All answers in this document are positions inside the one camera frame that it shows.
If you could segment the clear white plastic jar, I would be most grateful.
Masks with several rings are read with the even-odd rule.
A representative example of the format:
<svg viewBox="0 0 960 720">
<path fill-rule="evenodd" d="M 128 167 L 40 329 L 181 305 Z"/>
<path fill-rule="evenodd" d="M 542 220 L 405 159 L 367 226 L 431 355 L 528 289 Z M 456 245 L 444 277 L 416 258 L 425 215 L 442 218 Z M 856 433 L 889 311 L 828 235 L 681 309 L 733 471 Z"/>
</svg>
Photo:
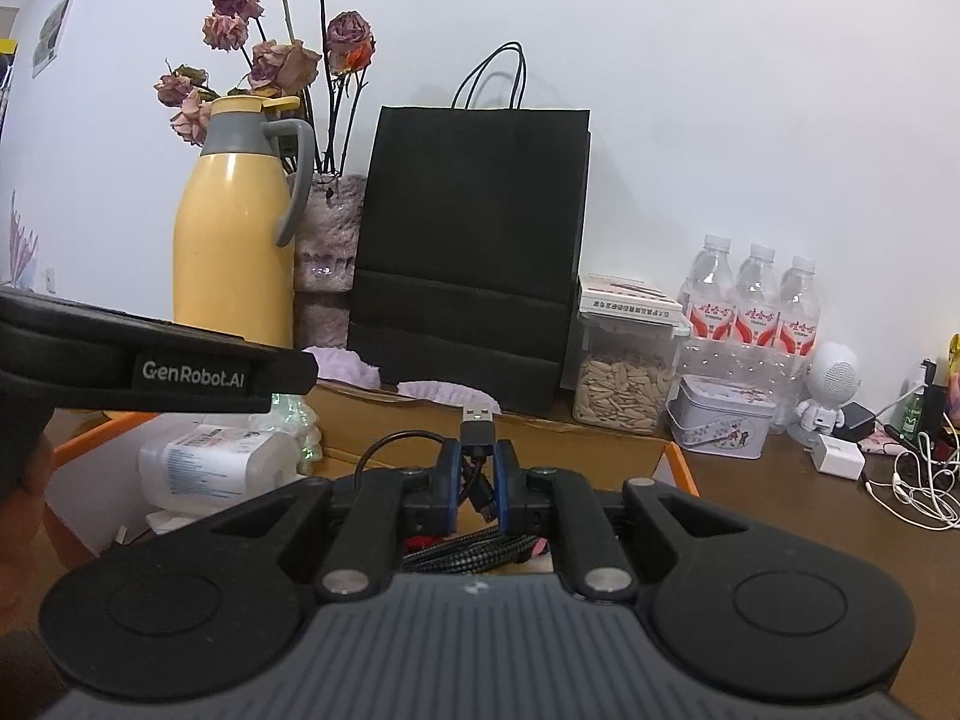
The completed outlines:
<svg viewBox="0 0 960 720">
<path fill-rule="evenodd" d="M 300 460 L 288 434 L 190 424 L 140 447 L 139 477 L 149 505 L 206 517 L 293 483 Z"/>
</svg>

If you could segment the iridescent crumpled wrapper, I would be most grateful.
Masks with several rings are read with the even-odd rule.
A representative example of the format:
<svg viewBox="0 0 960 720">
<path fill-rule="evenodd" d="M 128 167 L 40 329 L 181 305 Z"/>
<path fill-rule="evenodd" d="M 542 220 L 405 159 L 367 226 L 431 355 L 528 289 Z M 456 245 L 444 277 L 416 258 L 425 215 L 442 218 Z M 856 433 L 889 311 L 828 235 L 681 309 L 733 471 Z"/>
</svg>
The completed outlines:
<svg viewBox="0 0 960 720">
<path fill-rule="evenodd" d="M 263 418 L 263 426 L 295 441 L 299 450 L 298 473 L 311 476 L 314 465 L 322 460 L 322 431 L 316 413 L 306 400 L 299 395 L 275 395 L 272 410 Z"/>
</svg>

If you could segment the red orange cardboard box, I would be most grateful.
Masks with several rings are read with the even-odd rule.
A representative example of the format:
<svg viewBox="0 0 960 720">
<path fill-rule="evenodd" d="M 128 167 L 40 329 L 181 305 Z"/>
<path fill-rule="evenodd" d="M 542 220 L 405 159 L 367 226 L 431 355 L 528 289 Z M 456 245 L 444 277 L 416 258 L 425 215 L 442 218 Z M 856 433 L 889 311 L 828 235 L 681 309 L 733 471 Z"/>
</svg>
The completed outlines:
<svg viewBox="0 0 960 720">
<path fill-rule="evenodd" d="M 454 436 L 460 411 L 387 392 L 320 383 L 306 397 L 319 416 L 320 475 L 347 473 L 376 439 L 402 429 Z M 189 427 L 192 415 L 127 413 L 53 450 L 55 473 L 46 491 L 44 528 L 65 567 L 81 566 L 109 548 L 119 530 L 146 530 L 148 504 L 140 488 L 140 445 L 174 427 Z M 558 405 L 548 419 L 500 415 L 496 432 L 514 444 L 519 463 L 574 470 L 599 489 L 617 489 L 630 476 L 649 475 L 686 493 L 698 488 L 682 450 L 660 437 L 633 436 L 583 426 Z"/>
</svg>

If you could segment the yellow thermos jug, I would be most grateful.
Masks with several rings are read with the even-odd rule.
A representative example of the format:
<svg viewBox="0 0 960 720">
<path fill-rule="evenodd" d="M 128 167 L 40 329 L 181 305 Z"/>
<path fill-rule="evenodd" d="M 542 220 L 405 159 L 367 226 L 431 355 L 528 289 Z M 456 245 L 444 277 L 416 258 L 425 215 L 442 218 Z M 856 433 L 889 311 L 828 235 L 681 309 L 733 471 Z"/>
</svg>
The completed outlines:
<svg viewBox="0 0 960 720">
<path fill-rule="evenodd" d="M 295 238 L 314 130 L 295 96 L 212 104 L 172 234 L 172 317 L 252 343 L 293 344 Z"/>
</svg>

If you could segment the lavender tin box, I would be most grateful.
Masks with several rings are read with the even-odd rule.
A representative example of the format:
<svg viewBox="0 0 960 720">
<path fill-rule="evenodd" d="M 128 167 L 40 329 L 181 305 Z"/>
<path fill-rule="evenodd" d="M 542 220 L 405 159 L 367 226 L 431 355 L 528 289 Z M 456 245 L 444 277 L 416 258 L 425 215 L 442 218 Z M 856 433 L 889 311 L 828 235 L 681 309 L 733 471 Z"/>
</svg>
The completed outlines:
<svg viewBox="0 0 960 720">
<path fill-rule="evenodd" d="M 770 392 L 763 388 L 683 374 L 677 396 L 667 406 L 667 417 L 682 449 L 757 460 L 775 411 Z"/>
</svg>

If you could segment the clear jar of seeds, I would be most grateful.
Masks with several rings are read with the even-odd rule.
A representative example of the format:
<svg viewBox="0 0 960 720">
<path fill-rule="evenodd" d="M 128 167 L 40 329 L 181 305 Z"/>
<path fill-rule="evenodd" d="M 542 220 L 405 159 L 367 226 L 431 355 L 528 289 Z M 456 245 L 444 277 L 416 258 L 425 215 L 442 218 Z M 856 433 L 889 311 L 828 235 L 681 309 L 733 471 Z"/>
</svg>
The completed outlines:
<svg viewBox="0 0 960 720">
<path fill-rule="evenodd" d="M 581 278 L 578 327 L 573 418 L 652 436 L 692 333 L 680 302 L 640 281 L 587 275 Z"/>
</svg>

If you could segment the white charger cube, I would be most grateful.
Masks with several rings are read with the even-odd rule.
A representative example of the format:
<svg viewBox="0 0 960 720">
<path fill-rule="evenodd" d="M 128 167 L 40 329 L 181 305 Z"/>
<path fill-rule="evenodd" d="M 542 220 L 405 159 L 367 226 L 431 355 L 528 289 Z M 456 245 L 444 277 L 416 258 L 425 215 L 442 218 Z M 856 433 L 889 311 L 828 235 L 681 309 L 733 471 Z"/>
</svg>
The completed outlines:
<svg viewBox="0 0 960 720">
<path fill-rule="evenodd" d="M 818 434 L 812 444 L 811 457 L 817 472 L 850 481 L 861 478 L 866 466 L 859 445 L 822 434 Z"/>
</svg>

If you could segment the black paper bag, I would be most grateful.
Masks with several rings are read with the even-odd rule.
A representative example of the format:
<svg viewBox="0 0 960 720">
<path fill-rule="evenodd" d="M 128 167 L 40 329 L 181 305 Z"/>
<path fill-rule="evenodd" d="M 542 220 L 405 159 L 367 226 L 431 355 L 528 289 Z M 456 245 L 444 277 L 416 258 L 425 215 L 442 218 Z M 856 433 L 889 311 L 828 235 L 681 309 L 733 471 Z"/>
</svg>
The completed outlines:
<svg viewBox="0 0 960 720">
<path fill-rule="evenodd" d="M 477 65 L 446 107 L 377 122 L 348 346 L 398 387 L 460 383 L 542 416 L 562 380 L 589 172 L 589 114 L 477 109 Z"/>
</svg>

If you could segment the black power adapter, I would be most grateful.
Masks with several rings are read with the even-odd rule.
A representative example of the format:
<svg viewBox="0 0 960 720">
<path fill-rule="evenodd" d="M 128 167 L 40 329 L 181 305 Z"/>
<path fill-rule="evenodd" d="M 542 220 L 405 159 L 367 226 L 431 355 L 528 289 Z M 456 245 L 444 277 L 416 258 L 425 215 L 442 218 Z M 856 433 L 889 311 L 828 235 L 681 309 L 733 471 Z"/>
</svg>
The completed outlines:
<svg viewBox="0 0 960 720">
<path fill-rule="evenodd" d="M 874 413 L 857 401 L 844 405 L 841 408 L 841 416 L 843 416 L 843 424 L 833 429 L 833 436 L 839 440 L 859 444 L 874 432 Z"/>
</svg>

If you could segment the left water bottle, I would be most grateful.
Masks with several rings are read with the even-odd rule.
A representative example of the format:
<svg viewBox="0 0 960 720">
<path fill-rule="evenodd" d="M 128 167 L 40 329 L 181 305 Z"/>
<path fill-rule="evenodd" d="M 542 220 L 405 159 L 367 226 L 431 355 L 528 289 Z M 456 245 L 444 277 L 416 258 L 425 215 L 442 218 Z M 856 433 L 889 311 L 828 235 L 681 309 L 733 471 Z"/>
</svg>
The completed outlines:
<svg viewBox="0 0 960 720">
<path fill-rule="evenodd" d="M 693 260 L 680 288 L 679 302 L 692 325 L 690 340 L 683 351 L 683 366 L 688 374 L 720 376 L 724 356 L 729 351 L 736 318 L 729 250 L 729 239 L 706 234 L 703 249 Z"/>
</svg>

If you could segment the water bottle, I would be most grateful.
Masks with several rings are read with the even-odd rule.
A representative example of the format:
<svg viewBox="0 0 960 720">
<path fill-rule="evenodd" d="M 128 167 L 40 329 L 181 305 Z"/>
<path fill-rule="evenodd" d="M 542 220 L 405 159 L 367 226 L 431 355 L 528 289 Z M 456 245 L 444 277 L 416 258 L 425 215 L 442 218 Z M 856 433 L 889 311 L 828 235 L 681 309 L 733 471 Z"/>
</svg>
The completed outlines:
<svg viewBox="0 0 960 720">
<path fill-rule="evenodd" d="M 750 245 L 750 254 L 737 271 L 734 284 L 736 316 L 731 340 L 737 359 L 752 382 L 768 376 L 770 353 L 779 325 L 779 291 L 776 284 L 775 251 L 766 245 Z"/>
<path fill-rule="evenodd" d="M 812 259 L 796 255 L 781 278 L 775 348 L 784 383 L 793 382 L 817 341 L 822 301 L 815 273 L 817 266 Z"/>
<path fill-rule="evenodd" d="M 683 351 L 683 366 L 688 374 L 720 376 L 724 356 L 729 351 L 736 318 L 729 250 L 729 239 L 706 234 L 703 249 L 693 260 L 680 288 L 679 302 L 692 325 L 690 340 Z"/>
</svg>

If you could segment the white robot speaker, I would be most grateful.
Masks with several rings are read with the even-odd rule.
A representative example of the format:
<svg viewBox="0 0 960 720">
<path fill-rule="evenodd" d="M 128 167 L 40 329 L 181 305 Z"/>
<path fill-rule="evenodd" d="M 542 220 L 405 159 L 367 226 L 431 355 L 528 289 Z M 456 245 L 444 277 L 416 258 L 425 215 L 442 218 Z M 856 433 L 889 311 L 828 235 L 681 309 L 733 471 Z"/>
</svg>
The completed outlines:
<svg viewBox="0 0 960 720">
<path fill-rule="evenodd" d="M 805 369 L 805 397 L 794 410 L 788 434 L 804 449 L 819 437 L 828 437 L 846 422 L 843 408 L 853 401 L 861 385 L 859 358 L 844 344 L 824 341 Z"/>
</svg>

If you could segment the right water bottle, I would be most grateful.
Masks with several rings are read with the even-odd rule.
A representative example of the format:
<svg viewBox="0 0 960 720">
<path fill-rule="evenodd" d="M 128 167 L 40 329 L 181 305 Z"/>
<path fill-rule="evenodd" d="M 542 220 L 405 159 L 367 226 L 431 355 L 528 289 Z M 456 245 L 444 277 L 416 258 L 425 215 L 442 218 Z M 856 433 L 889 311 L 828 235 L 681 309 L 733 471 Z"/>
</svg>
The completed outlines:
<svg viewBox="0 0 960 720">
<path fill-rule="evenodd" d="M 817 266 L 812 259 L 796 255 L 781 278 L 775 348 L 784 383 L 793 382 L 817 341 L 822 301 L 815 273 Z"/>
</svg>

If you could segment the middle water bottle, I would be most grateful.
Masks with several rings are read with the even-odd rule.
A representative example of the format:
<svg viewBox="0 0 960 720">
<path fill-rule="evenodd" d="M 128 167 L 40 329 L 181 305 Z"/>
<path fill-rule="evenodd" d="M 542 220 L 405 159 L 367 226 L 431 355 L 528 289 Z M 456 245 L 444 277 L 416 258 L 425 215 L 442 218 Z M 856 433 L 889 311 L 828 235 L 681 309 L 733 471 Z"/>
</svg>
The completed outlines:
<svg viewBox="0 0 960 720">
<path fill-rule="evenodd" d="M 779 325 L 779 291 L 776 284 L 775 251 L 766 245 L 750 245 L 750 254 L 737 271 L 734 284 L 736 316 L 731 340 L 737 359 L 752 382 L 768 376 L 770 353 Z"/>
</svg>

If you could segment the dried pink rose bouquet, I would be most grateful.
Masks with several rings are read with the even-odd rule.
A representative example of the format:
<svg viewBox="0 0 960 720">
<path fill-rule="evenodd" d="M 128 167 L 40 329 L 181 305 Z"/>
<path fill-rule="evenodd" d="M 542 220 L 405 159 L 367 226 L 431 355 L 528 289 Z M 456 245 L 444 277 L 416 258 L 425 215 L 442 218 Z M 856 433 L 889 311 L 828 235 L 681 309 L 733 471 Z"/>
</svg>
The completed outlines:
<svg viewBox="0 0 960 720">
<path fill-rule="evenodd" d="M 314 171 L 340 177 L 376 38 L 358 11 L 334 15 L 327 0 L 317 0 L 317 8 L 319 44 L 309 46 L 296 32 L 290 0 L 210 0 L 202 41 L 244 60 L 244 75 L 231 89 L 235 96 L 295 99 L 285 112 L 314 129 Z"/>
</svg>

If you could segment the colourful snack bag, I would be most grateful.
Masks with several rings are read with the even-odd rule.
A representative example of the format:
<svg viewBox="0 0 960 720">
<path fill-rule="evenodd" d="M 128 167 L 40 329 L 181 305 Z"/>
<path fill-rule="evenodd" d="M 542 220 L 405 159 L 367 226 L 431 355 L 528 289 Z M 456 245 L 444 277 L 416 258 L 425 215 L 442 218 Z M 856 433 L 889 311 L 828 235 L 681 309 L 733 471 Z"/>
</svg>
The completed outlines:
<svg viewBox="0 0 960 720">
<path fill-rule="evenodd" d="M 960 426 L 960 333 L 950 339 L 947 355 L 947 416 Z"/>
</svg>

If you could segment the wall picture frame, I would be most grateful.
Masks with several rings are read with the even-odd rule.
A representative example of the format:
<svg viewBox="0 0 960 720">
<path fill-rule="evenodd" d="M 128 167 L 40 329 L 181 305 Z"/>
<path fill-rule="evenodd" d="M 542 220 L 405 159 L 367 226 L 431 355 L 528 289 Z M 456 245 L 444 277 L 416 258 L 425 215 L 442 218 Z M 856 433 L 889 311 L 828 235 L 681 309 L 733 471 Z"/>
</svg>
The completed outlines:
<svg viewBox="0 0 960 720">
<path fill-rule="evenodd" d="M 73 0 L 59 0 L 57 5 L 49 11 L 43 26 L 39 29 L 37 44 L 31 59 L 32 76 L 41 75 L 53 60 L 57 59 L 71 5 Z"/>
</svg>

